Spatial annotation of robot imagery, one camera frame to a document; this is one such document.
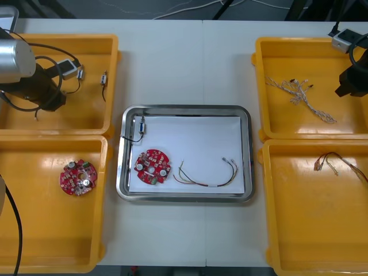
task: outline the floor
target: floor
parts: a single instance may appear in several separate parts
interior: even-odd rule
[[[39,17],[24,0],[20,2],[31,17]],[[181,9],[216,2],[165,17],[179,20],[210,20],[221,8],[219,0],[58,0],[58,2],[78,19],[153,19]],[[234,0],[234,6],[228,8],[221,16],[221,20],[283,21],[292,2],[293,0]],[[42,7],[42,11],[50,18],[59,18],[52,9]]]

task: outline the tangled wires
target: tangled wires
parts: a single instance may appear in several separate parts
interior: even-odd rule
[[[267,79],[270,82],[266,82],[267,85],[270,86],[274,86],[274,87],[278,87],[280,89],[282,89],[283,91],[286,91],[288,93],[290,93],[291,95],[294,95],[293,98],[291,98],[290,102],[292,102],[295,105],[298,105],[300,103],[300,101],[304,101],[307,105],[307,107],[309,107],[309,109],[318,117],[321,118],[322,121],[328,123],[328,124],[334,124],[337,121],[332,118],[332,116],[326,112],[323,111],[319,111],[314,109],[308,102],[308,99],[306,98],[305,93],[313,87],[313,85],[308,85],[305,89],[303,89],[303,85],[305,83],[308,82],[308,80],[304,80],[301,83],[299,83],[299,81],[297,81],[296,79],[291,79],[289,82],[283,80],[281,85],[279,85],[276,81],[274,81],[271,78]]]
[[[203,186],[203,187],[223,187],[223,186],[226,186],[227,184],[230,184],[234,178],[236,177],[237,175],[237,171],[239,170],[239,168],[237,167],[237,164],[235,163],[234,159],[231,159],[231,163],[228,159],[226,159],[225,157],[222,158],[222,160],[226,163],[228,163],[230,166],[231,166],[231,169],[232,169],[232,175],[231,175],[231,178],[226,181],[225,183],[223,184],[218,184],[218,185],[211,185],[211,184],[205,184],[205,183],[199,183],[199,182],[196,182],[196,181],[193,181],[192,179],[190,179],[186,173],[182,170],[182,167],[183,167],[183,164],[184,164],[184,161],[181,163],[180,167],[179,167],[179,177],[181,179],[178,180],[176,178],[176,176],[174,175],[174,178],[176,181],[178,181],[179,183],[183,183],[183,184],[197,184],[197,185],[200,185],[200,186]]]
[[[329,152],[327,154],[322,154],[318,159],[317,161],[315,162],[315,167],[314,167],[314,170],[315,171],[320,171],[322,170],[322,167],[323,167],[323,164],[324,162],[326,161],[327,165],[334,171],[335,175],[338,176],[339,173],[338,171],[333,167],[333,165],[328,161],[328,158],[331,156],[331,155],[335,155],[337,156],[340,160],[342,160],[346,165],[348,165],[352,170],[353,172],[357,175],[357,177],[362,181],[362,182],[365,182],[366,184],[368,184],[368,179],[367,177],[365,176],[365,174],[360,170],[358,169],[357,167],[355,167],[353,164],[351,164],[348,160],[342,158],[341,155],[337,154],[336,152]]]

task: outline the circular pcb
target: circular pcb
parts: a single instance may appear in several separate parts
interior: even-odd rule
[[[156,185],[157,182],[163,183],[166,180],[171,170],[168,163],[169,159],[162,151],[149,149],[146,153],[142,152],[139,155],[134,169],[144,183]]]

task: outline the white wire bundle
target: white wire bundle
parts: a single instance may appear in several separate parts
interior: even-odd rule
[[[283,91],[286,91],[288,93],[290,93],[291,95],[293,95],[294,97],[290,99],[290,102],[292,102],[295,105],[298,105],[300,103],[300,101],[304,101],[307,105],[307,107],[309,107],[309,109],[318,117],[321,118],[322,121],[328,123],[328,124],[334,124],[337,121],[332,118],[332,116],[326,112],[323,111],[319,111],[314,109],[308,102],[308,99],[306,98],[306,92],[313,87],[313,85],[308,85],[305,89],[303,89],[303,85],[305,83],[308,82],[308,80],[304,80],[301,83],[299,83],[299,81],[297,81],[296,79],[292,79],[290,82],[287,82],[286,80],[283,80],[281,85],[279,85],[276,81],[274,81],[273,79],[267,77],[267,79],[270,82],[266,82],[267,85],[271,85],[271,86],[275,86],[278,87],[280,89],[282,89]]]

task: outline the electronic component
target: electronic component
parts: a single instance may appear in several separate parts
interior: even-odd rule
[[[64,59],[57,63],[63,71],[63,79],[65,81],[77,75],[77,68],[70,59]]]
[[[60,187],[69,195],[81,196],[96,187],[97,172],[94,166],[82,159],[69,162],[60,174]]]
[[[85,79],[85,67],[83,65],[81,65],[78,71],[76,72],[76,78],[81,81]]]
[[[139,123],[139,134],[143,135],[145,132],[145,122],[144,122],[144,116],[142,116],[142,119]]]
[[[157,160],[165,160],[165,163],[159,163]],[[156,185],[157,182],[163,183],[170,170],[171,166],[168,165],[169,159],[162,152],[156,149],[149,149],[146,153],[142,152],[134,166],[134,169],[138,172],[138,177],[144,183],[150,185]]]
[[[135,143],[138,143],[140,140],[142,140],[143,135],[145,134],[144,115],[140,119],[140,123],[139,123],[139,134],[140,134],[140,138],[138,140],[135,140],[135,141],[133,139],[127,138],[125,136],[122,136],[122,138],[124,138],[125,140],[128,140],[130,142],[135,142]]]
[[[105,86],[107,81],[108,81],[108,72],[105,70],[105,72],[103,72],[103,74],[101,76],[100,84],[102,86]]]

